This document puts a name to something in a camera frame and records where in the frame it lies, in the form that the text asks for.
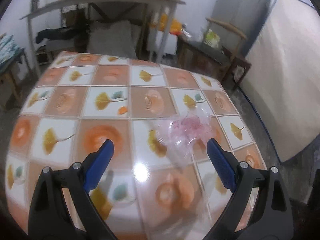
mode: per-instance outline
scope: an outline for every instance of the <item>checkered tablecloth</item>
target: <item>checkered tablecloth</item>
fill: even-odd
[[[185,70],[113,56],[62,52],[25,102],[6,160],[8,208],[27,231],[28,210],[44,166],[68,168],[106,138],[114,156],[90,197],[119,239],[202,239],[231,192],[202,143],[178,169],[156,139],[152,120],[201,105],[224,150],[265,168],[253,137],[218,81]],[[65,200],[83,229],[70,194]],[[238,226],[245,227],[253,192]]]

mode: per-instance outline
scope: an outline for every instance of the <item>concrete floor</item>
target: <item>concrete floor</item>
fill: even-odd
[[[165,59],[163,64],[176,66],[174,62],[176,61]],[[20,87],[23,101],[26,100],[34,84],[35,80],[31,79],[22,82]],[[253,134],[267,167],[277,166],[284,179],[289,196],[298,201],[304,201],[310,184],[315,149],[311,147],[286,163],[280,164],[262,123],[242,92],[239,89],[231,90],[233,87],[232,80],[229,80],[224,87]],[[0,112],[0,210],[5,213],[7,213],[4,190],[5,159],[10,136],[19,112],[20,107],[13,97],[7,102],[7,112]]]

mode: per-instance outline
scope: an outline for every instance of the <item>crumpled transparent plastic bag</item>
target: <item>crumpled transparent plastic bag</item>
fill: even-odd
[[[198,140],[207,145],[216,136],[210,125],[209,114],[196,107],[180,115],[155,121],[156,136],[167,147],[167,156],[178,166],[183,167],[192,161],[193,146]]]

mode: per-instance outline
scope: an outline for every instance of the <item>blue gripper pad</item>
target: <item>blue gripper pad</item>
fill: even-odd
[[[236,190],[235,172],[225,158],[223,149],[215,139],[210,139],[208,141],[207,153],[224,187],[230,189],[231,192],[234,193]]]
[[[87,193],[95,189],[106,170],[112,156],[113,156],[113,142],[106,140],[98,150],[96,159],[92,162],[91,166],[86,172],[84,180],[84,189]]]

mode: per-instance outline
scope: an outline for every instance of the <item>metal screw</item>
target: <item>metal screw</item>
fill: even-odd
[[[246,163],[246,162],[240,162],[240,167],[241,168],[244,168],[244,169],[246,169],[246,168],[248,168],[248,163]]]
[[[42,172],[43,173],[48,173],[50,171],[50,168],[49,167],[44,167],[43,169],[42,169]]]
[[[75,170],[79,169],[80,167],[81,167],[81,163],[74,163],[72,165],[72,168],[75,169]]]
[[[271,171],[272,171],[273,173],[277,173],[279,170],[278,170],[277,167],[272,166],[272,167],[271,167]]]

